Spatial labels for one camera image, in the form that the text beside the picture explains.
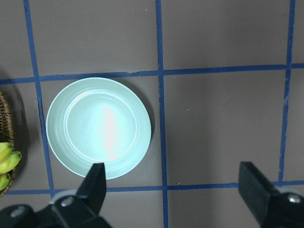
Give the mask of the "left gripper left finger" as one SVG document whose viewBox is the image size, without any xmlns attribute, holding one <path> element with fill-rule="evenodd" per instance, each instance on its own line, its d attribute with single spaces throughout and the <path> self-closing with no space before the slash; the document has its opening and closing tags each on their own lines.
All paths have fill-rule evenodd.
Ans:
<svg viewBox="0 0 304 228">
<path fill-rule="evenodd" d="M 106 221 L 99 216 L 106 195 L 105 165 L 92 165 L 77 190 L 57 194 L 51 203 L 51 212 L 58 228 L 105 228 Z"/>
</svg>

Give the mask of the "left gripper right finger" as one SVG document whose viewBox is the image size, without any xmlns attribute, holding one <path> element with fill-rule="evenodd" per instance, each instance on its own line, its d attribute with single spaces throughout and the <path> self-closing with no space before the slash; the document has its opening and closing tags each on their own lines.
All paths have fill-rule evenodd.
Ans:
<svg viewBox="0 0 304 228">
<path fill-rule="evenodd" d="M 304 196 L 274 186 L 252 162 L 239 164 L 238 192 L 261 228 L 304 226 Z"/>
</svg>

